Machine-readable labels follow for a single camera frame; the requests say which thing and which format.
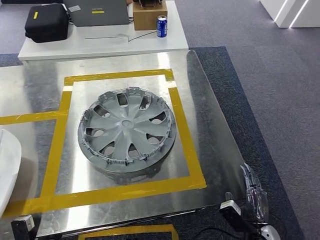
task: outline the soda can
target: soda can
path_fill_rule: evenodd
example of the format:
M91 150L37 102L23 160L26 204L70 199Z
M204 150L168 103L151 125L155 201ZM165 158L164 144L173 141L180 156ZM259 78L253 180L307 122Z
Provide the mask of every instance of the soda can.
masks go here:
M166 16L158 16L156 20L156 35L159 38L167 36L168 20Z

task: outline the stainless steel sheet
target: stainless steel sheet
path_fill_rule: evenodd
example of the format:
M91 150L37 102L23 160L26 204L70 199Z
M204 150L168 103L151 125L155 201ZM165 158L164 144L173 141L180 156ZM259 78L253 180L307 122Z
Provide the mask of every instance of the stainless steel sheet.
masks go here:
M177 86L207 187L168 194L133 198L118 202L77 206L37 214L38 237L77 233L100 226L188 211L225 201L225 193L242 198L245 186L240 168L242 155L221 112L218 102L194 51L162 52L89 60L57 62L31 66L0 68L0 116L54 111L66 76L150 69L173 70L174 81L165 76L134 77L77 82L73 86L55 194L85 192L134 182L150 182L188 176L181 141L174 146L154 174L137 179L115 181L91 165L80 150L77 131L80 117L97 96L107 91L140 87L163 97L172 108L168 87ZM5 125L22 143L23 157L37 162L35 170L25 178L35 182L37 197L41 190L55 121ZM21 131L23 125L29 131ZM21 165L22 170L28 169ZM26 189L23 180L15 192ZM9 218L0 220L0 239L13 239Z

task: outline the gray laptop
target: gray laptop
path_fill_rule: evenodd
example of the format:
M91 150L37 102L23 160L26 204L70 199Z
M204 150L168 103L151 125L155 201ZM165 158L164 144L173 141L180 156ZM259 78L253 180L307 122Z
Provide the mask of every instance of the gray laptop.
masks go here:
M63 0L77 27L128 24L126 0Z

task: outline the white table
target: white table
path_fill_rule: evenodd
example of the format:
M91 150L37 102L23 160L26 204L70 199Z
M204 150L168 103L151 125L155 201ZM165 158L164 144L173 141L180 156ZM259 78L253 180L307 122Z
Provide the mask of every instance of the white table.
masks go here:
M26 38L18 58L24 64L32 64L188 49L175 2L168 0L166 4L167 37L157 37L156 33L152 33L154 30L135 31L134 23L85 27L70 24L68 38L63 41L35 43ZM128 7L128 12L132 16L132 5Z

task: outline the table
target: table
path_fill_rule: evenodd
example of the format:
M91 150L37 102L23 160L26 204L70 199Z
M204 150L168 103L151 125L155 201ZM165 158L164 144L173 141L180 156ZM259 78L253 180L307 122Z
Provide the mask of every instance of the table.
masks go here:
M2 240L13 238L14 215L33 214L39 239L70 236L220 204L226 192L239 200L246 191L243 159L194 51L2 67L0 76L0 128L22 146L16 186L0 220ZM116 181L85 157L78 127L100 94L133 86L166 101L177 137L146 177Z
M90 27L70 24L68 38L63 41L35 43L26 38L18 58L24 64L30 64L45 60L57 62L189 49L175 2L168 0L166 4L168 30L165 38L152 33L154 30L135 31L134 23ZM133 15L132 4L129 5L128 11L129 16ZM137 38L147 33L152 34Z

